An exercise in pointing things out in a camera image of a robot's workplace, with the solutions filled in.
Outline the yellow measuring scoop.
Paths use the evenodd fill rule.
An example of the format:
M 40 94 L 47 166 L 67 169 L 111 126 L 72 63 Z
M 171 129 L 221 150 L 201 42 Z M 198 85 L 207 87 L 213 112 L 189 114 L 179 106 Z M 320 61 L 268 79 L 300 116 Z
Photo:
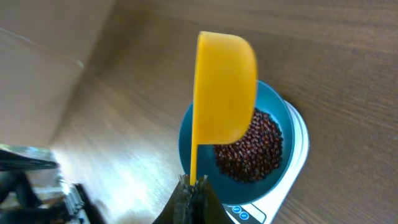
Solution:
M 197 181 L 201 144 L 230 144 L 251 122 L 257 92 L 257 59 L 242 37 L 201 31 L 193 86 L 190 185 Z

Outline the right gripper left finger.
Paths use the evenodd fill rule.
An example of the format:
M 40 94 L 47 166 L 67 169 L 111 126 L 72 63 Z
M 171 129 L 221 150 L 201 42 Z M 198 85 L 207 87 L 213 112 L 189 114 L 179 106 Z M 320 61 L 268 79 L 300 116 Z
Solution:
M 181 175 L 168 202 L 153 224 L 191 224 L 193 223 L 193 193 L 189 175 Z

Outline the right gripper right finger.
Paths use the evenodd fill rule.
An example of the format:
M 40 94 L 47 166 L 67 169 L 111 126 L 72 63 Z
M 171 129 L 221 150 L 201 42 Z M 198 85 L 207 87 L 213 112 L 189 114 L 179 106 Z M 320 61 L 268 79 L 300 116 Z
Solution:
M 207 175 L 198 180 L 192 189 L 192 223 L 233 224 Z

